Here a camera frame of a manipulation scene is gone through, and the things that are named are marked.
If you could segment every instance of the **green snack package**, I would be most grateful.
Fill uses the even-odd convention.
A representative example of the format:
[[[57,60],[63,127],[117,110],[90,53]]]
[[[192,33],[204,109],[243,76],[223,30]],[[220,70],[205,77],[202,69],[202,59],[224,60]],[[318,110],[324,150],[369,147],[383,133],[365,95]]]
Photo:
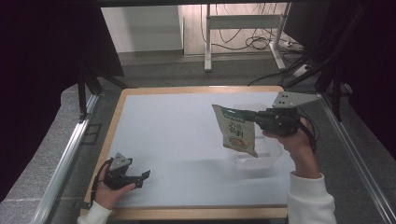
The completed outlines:
[[[244,119],[238,109],[231,109],[220,105],[212,105],[218,124],[223,134],[223,146],[238,152],[258,157],[254,150],[255,133],[254,122]]]

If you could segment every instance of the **wrist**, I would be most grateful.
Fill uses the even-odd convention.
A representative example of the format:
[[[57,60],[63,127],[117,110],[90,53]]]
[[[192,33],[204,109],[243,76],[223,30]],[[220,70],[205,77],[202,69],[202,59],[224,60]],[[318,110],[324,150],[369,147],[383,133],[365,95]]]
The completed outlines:
[[[107,210],[112,210],[114,207],[114,204],[116,203],[116,200],[110,198],[110,197],[97,197],[97,199],[95,199],[96,202],[101,205],[102,207],[104,207]]]
[[[315,155],[311,147],[300,147],[290,153],[291,158],[294,160],[296,170],[295,175],[303,178],[320,178],[320,172]]]
[[[90,211],[85,217],[79,217],[84,220],[83,223],[106,223],[111,210],[104,208],[101,204],[93,201]]]

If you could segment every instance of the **white board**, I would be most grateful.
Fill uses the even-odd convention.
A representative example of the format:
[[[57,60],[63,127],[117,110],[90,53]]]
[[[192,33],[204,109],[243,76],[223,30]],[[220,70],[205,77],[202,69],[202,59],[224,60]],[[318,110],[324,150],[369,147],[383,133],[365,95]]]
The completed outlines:
[[[151,170],[117,207],[286,204],[294,163],[285,151],[269,170],[243,169],[222,146],[212,104],[271,107],[277,92],[127,96],[107,158],[133,158],[127,175]]]

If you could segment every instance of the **black cable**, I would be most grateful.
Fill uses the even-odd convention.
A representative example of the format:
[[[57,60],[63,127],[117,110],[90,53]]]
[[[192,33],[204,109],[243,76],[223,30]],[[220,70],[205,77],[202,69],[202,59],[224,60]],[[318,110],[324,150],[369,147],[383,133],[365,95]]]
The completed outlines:
[[[262,29],[262,30],[264,30],[265,32],[267,32],[269,35],[270,35],[270,38],[271,38],[271,36],[275,36],[273,33],[272,33],[272,29],[271,29],[271,31],[268,31],[267,29]],[[290,42],[289,40],[285,40],[285,39],[282,39],[282,38],[279,38],[279,40],[282,40],[282,41],[284,41],[284,42]],[[291,44],[300,44],[299,42],[290,42]]]
[[[283,72],[274,73],[274,74],[266,75],[266,76],[263,76],[263,77],[259,77],[259,78],[257,78],[257,79],[254,79],[253,81],[249,82],[247,85],[248,85],[248,86],[251,86],[251,85],[253,85],[255,82],[258,82],[258,81],[260,81],[260,80],[263,80],[263,79],[268,78],[268,77],[279,76],[279,75],[281,75],[281,74],[283,74]]]
[[[305,112],[305,110],[303,110],[301,107],[299,107],[299,109],[303,111],[305,115],[305,119],[307,119],[311,123],[313,135],[316,137],[315,141],[318,141],[321,136],[318,125],[309,117],[309,115]]]
[[[305,53],[304,47],[302,47],[302,49],[288,49],[288,48],[285,48],[285,47],[282,47],[282,46],[278,45],[277,49],[279,51],[281,51],[281,52],[288,52],[288,53],[292,52],[292,53],[300,53],[300,54]]]
[[[204,37],[204,28],[203,28],[203,25],[202,25],[202,5],[201,5],[201,34],[202,34],[202,39],[206,43],[206,40],[205,40],[205,37]]]
[[[315,155],[315,153],[317,152],[317,142],[315,141],[315,136],[309,131],[309,129],[301,121],[299,121],[298,127],[308,137],[309,144],[311,145],[311,150]]]
[[[332,30],[331,34],[327,36],[327,38],[321,41],[317,46],[315,46],[312,50],[310,50],[310,56],[318,56],[322,53],[328,53],[329,47],[332,45],[335,37],[342,31],[348,27],[349,22],[353,20],[355,13],[354,8],[350,9],[346,15],[344,15],[343,19],[337,24],[337,26]],[[332,55],[328,56],[326,59],[322,60],[320,63],[312,67],[309,71],[304,73],[303,75],[295,78],[294,80],[290,81],[286,84],[285,87],[292,87],[301,81],[313,76],[314,74],[318,73],[325,67],[331,66],[332,64]]]
[[[262,14],[264,13],[266,3],[264,3],[264,6],[262,7]]]
[[[277,7],[277,3],[275,3],[275,7],[274,7],[274,11],[273,11],[273,14],[275,14],[275,11],[276,11],[276,7]]]
[[[291,61],[290,59],[286,58],[286,55],[290,55],[290,54],[301,54],[301,53],[298,53],[298,52],[285,52],[285,53],[282,54],[282,59],[284,61],[288,62],[288,63],[295,63],[298,59],[296,61]]]
[[[257,7],[260,9],[260,4],[261,4],[261,3],[258,3],[258,4],[253,8],[253,10],[251,10],[251,13],[250,13],[250,14],[252,14],[253,11],[256,10]]]
[[[258,47],[256,47],[256,46],[254,46],[254,43],[256,43],[256,42],[263,42],[263,43],[265,43],[265,46],[264,47],[261,47],[261,48],[258,48]],[[264,50],[264,49],[266,49],[267,47],[268,47],[268,45],[269,45],[269,41],[268,41],[268,39],[266,38],[266,37],[260,37],[260,36],[252,36],[252,37],[249,37],[246,41],[245,41],[245,43],[246,43],[246,45],[247,46],[251,46],[251,47],[253,47],[254,49],[259,49],[259,50]]]
[[[99,171],[98,171],[95,179],[93,180],[92,188],[91,188],[91,199],[90,199],[90,205],[89,205],[90,208],[92,207],[93,201],[95,200],[95,194],[96,194],[96,190],[98,187],[98,183],[103,181],[103,180],[99,180],[99,175],[102,173],[102,170],[103,170],[103,168],[105,168],[106,164],[111,164],[111,162],[113,162],[113,158],[109,159],[108,161],[105,161],[102,164],[102,166],[99,168]]]
[[[215,6],[216,6],[216,15],[219,15],[219,13],[218,13],[218,4],[215,4]],[[219,29],[220,38],[221,38],[221,40],[222,40],[224,43],[227,44],[228,42],[232,41],[232,40],[239,34],[239,32],[241,32],[241,30],[242,30],[242,29],[239,29],[239,30],[236,32],[236,34],[235,34],[233,37],[231,37],[231,39],[229,39],[229,40],[224,40],[224,38],[222,37],[221,30]]]
[[[224,48],[224,49],[230,49],[230,50],[240,50],[240,49],[247,49],[247,48],[249,48],[250,46],[244,46],[244,47],[242,47],[242,48],[239,48],[239,49],[232,49],[232,48],[228,48],[228,47],[225,47],[225,46],[223,46],[223,45],[220,45],[220,44],[211,44],[212,46],[217,46],[217,47],[221,47],[221,48]]]
[[[285,73],[281,79],[279,80],[278,85],[283,87],[283,82],[286,78],[291,76],[295,72],[295,70],[301,66],[301,64],[304,64],[307,60],[309,59],[309,56],[304,54],[302,57],[300,57],[297,61],[295,61],[288,69],[288,73]]]

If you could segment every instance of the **table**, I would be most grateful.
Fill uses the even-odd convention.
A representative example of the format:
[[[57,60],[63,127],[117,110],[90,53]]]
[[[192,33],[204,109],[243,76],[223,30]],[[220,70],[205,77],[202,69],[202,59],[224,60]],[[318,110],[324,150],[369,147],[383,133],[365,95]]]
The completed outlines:
[[[135,172],[140,174],[141,171],[148,168],[152,168],[154,171],[151,171],[151,177],[146,180],[144,187],[142,189],[137,189],[135,195],[130,196],[133,203],[128,201],[128,196],[125,196],[124,200],[120,200],[120,203],[118,203],[119,207],[115,209],[112,218],[145,220],[284,217],[287,214],[286,193],[290,184],[289,172],[294,168],[289,154],[284,153],[274,167],[272,167],[270,171],[266,171],[267,175],[265,171],[260,169],[253,171],[233,170],[233,163],[227,159],[229,159],[234,152],[222,147],[222,137],[217,127],[218,124],[216,119],[214,119],[214,112],[210,111],[212,110],[211,104],[214,102],[227,104],[226,102],[230,99],[234,99],[234,101],[224,106],[231,106],[232,104],[240,104],[241,102],[246,103],[249,101],[251,103],[265,102],[268,106],[271,106],[279,91],[282,91],[280,87],[188,87],[124,90],[107,132],[106,140],[94,173],[96,174],[105,160],[115,155],[115,151],[119,151],[124,155],[126,155],[126,153],[134,155],[135,162],[130,166],[130,169],[134,169]],[[252,99],[252,95],[259,96],[260,98],[256,97]],[[150,110],[150,108],[158,108],[165,118],[173,119],[175,117],[172,115],[175,114],[180,107],[177,103],[180,102],[180,100],[182,100],[182,104],[185,104],[186,111],[190,111],[191,113],[202,105],[207,105],[208,108],[201,109],[202,116],[205,117],[206,113],[213,114],[213,118],[207,119],[205,117],[204,119],[198,119],[194,115],[193,119],[196,119],[195,122],[197,122],[197,124],[203,124],[205,120],[209,120],[208,123],[202,125],[207,126],[207,129],[191,130],[190,133],[185,135],[183,135],[185,130],[181,129],[183,123],[186,122],[185,119],[180,119],[181,124],[177,124],[175,120],[164,119],[164,125],[172,124],[175,126],[174,129],[167,130],[169,133],[177,132],[177,129],[179,129],[180,132],[177,133],[177,138],[179,138],[180,135],[182,135],[182,139],[184,139],[184,137],[189,138],[180,143],[178,143],[176,139],[173,139],[174,141],[172,141],[172,143],[174,144],[167,146],[166,140],[175,137],[175,135],[163,133],[163,138],[165,139],[161,138],[162,126],[159,122],[163,117],[162,115],[158,115],[158,113],[153,113],[155,111]],[[163,112],[166,107],[169,109],[168,113]],[[147,120],[148,117],[144,115],[147,110],[152,113],[152,115],[149,113],[148,116],[155,116],[155,114],[157,114],[158,118]],[[189,116],[190,114],[186,114],[184,117],[187,119]],[[145,139],[144,135],[148,134],[148,132],[151,132],[152,136],[150,135],[148,139]],[[194,142],[193,140],[196,135],[200,135],[202,140],[205,139],[200,146],[196,146],[200,144],[199,141]],[[183,151],[178,150],[179,147],[191,147],[192,150],[183,150],[183,153]],[[155,150],[155,153],[150,153],[148,150]],[[169,156],[166,153],[162,154],[162,152],[165,151],[169,151]],[[218,161],[219,163],[216,164],[219,165],[214,165],[213,161]],[[213,172],[214,174],[210,174],[210,172],[203,169],[203,166],[210,165],[214,165],[218,170],[223,170],[220,173]],[[169,176],[164,177],[168,171],[173,172],[171,172],[172,174],[169,174]],[[173,176],[179,176],[180,178],[182,176],[184,179],[173,179],[171,184],[173,185],[172,190],[165,190],[166,188],[163,185],[166,186],[167,181],[172,179]],[[241,179],[244,182],[242,186],[249,189],[248,191],[239,189],[241,183],[238,181],[241,181]],[[204,187],[195,187],[199,185],[200,182],[202,182],[201,184]],[[181,192],[185,186],[188,186],[188,188],[184,189],[184,191],[187,192]],[[171,191],[176,194],[174,196],[177,196],[174,200]],[[229,194],[224,195],[224,197],[217,197],[222,191],[227,191]],[[189,193],[191,192],[200,193],[190,196]],[[90,200],[90,195],[91,186],[88,188],[85,202]]]
[[[271,15],[226,15],[211,16],[210,5],[206,9],[206,43],[205,43],[205,71],[212,70],[212,45],[210,42],[210,31],[220,29],[277,29],[274,41],[268,44],[273,53],[276,65],[280,71],[285,71],[286,66],[279,54],[278,43],[285,26],[290,3],[287,3],[282,14]]]
[[[73,159],[72,167],[68,171],[68,175],[66,180],[61,186],[54,186],[49,183],[49,189],[52,191],[60,191],[59,201],[52,207],[52,205],[46,200],[46,198],[51,194],[51,191],[46,192],[43,197],[41,203],[44,204],[44,207],[39,207],[44,212],[50,212],[50,217],[52,221],[56,223],[73,223],[76,221],[77,217],[80,215],[80,208],[85,204],[83,202],[84,197],[86,196],[87,189],[89,189],[90,179],[92,175],[97,172],[94,170],[97,163],[99,161],[104,161],[106,156],[102,153],[101,148],[110,148],[111,142],[105,140],[105,134],[107,131],[110,133],[115,132],[115,129],[112,125],[110,125],[113,114],[119,113],[120,111],[116,109],[117,101],[120,99],[120,89],[115,88],[114,86],[108,84],[105,85],[105,93],[101,95],[101,97],[97,100],[97,104],[94,110],[90,110],[89,122],[91,124],[91,128],[89,127],[86,131],[88,134],[85,140],[82,141],[78,146],[77,155]],[[241,88],[252,88],[252,87],[223,87],[227,91],[235,91],[241,90]],[[211,89],[209,87],[199,87],[198,90],[207,90]],[[144,93],[158,93],[157,91],[148,91],[146,89],[142,90]],[[383,174],[383,169],[380,170],[380,173],[375,168],[371,170],[371,172],[367,171],[367,168],[372,169],[374,167],[372,165],[372,158],[370,158],[367,163],[364,161],[359,161],[355,158],[359,156],[357,149],[360,150],[361,153],[364,153],[367,148],[363,147],[351,147],[353,144],[350,141],[350,137],[348,134],[343,134],[345,129],[343,124],[341,126],[337,125],[336,118],[332,115],[331,110],[328,107],[329,101],[328,98],[323,97],[322,101],[317,101],[312,104],[303,105],[302,109],[310,116],[310,118],[316,123],[318,126],[318,130],[320,131],[320,138],[317,141],[317,159],[318,164],[320,166],[320,170],[326,176],[326,186],[331,195],[334,196],[335,201],[337,203],[337,212],[336,217],[339,223],[382,223],[385,220],[385,217],[381,217],[381,212],[378,213],[376,208],[377,203],[379,202],[380,197],[377,199],[373,199],[371,196],[374,194],[382,194],[380,189],[373,192],[373,189],[370,185],[376,184],[376,182],[371,182],[370,178],[377,176],[378,174]],[[101,127],[101,131],[97,132],[99,134],[98,140],[95,140],[95,135],[93,131]],[[356,125],[350,126],[348,124],[346,126],[349,130],[350,127],[356,128]],[[144,166],[142,169],[145,171],[150,169],[150,167]],[[64,169],[62,165],[57,168],[57,170],[61,170],[67,172],[67,169]],[[382,205],[386,205],[386,198],[383,198],[385,201],[382,201]],[[215,218],[243,218],[244,221],[248,223],[250,219],[257,219],[259,217],[280,217],[282,219],[283,216],[286,215],[286,208],[278,207],[274,209],[263,209],[263,208],[241,208],[241,209],[197,209],[197,208],[185,208],[180,210],[175,209],[139,209],[136,208],[134,210],[134,217],[128,217],[127,212],[118,211],[114,214],[112,218],[122,218],[122,219],[141,219],[145,218],[151,219],[173,219],[175,217],[180,217],[183,219],[196,219],[198,217],[197,214],[205,213],[205,217],[208,219]],[[37,221],[34,223],[43,223],[43,217],[40,216],[41,213],[37,214]],[[110,221],[109,223],[119,223],[117,220]]]

